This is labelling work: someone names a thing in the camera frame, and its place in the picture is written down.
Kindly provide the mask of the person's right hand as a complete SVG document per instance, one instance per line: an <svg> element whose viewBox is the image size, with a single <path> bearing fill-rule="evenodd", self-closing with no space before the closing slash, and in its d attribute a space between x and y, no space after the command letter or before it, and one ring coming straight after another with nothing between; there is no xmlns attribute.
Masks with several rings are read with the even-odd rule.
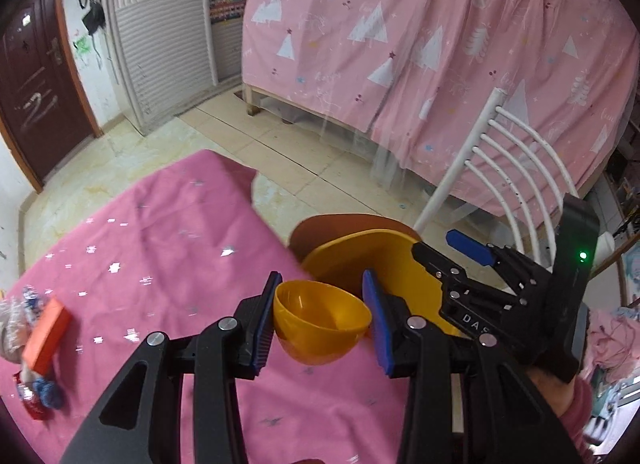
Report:
<svg viewBox="0 0 640 464"><path fill-rule="evenodd" d="M569 432L584 426L591 406L589 388L580 377L564 383L541 369L530 368L526 374Z"/></svg>

